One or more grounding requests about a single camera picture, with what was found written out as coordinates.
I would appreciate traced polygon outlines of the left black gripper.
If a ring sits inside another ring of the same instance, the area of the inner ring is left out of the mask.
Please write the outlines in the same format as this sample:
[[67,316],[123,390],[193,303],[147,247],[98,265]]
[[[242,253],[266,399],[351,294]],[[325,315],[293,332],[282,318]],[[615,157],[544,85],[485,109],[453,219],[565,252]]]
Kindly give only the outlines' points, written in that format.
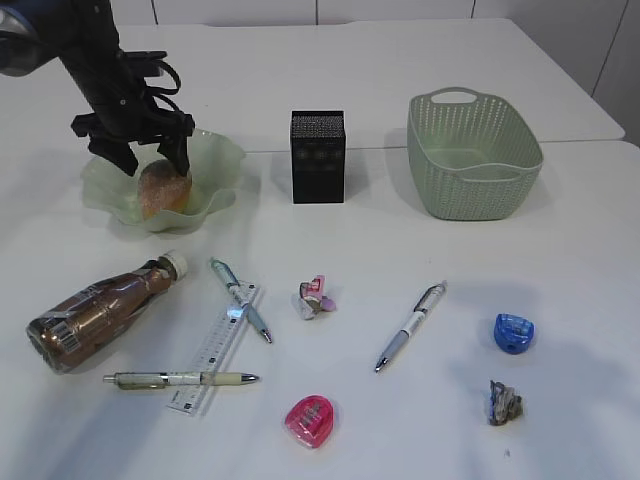
[[[179,92],[181,80],[166,57],[165,51],[100,54],[70,49],[62,54],[62,63],[100,121],[104,136],[159,142],[157,152],[180,176],[187,176],[188,140],[195,122],[170,99]],[[127,176],[138,168],[128,143],[91,139],[88,149]]]

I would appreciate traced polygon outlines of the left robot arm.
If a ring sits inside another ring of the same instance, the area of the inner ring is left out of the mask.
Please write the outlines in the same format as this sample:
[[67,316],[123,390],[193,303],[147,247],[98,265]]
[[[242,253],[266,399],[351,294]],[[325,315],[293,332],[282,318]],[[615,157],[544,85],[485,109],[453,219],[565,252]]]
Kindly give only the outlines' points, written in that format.
[[181,80],[166,56],[122,50],[108,1],[1,4],[2,74],[26,76],[59,59],[92,109],[74,118],[72,130],[128,176],[138,168],[133,143],[156,146],[181,176],[190,171],[195,122],[171,99]]

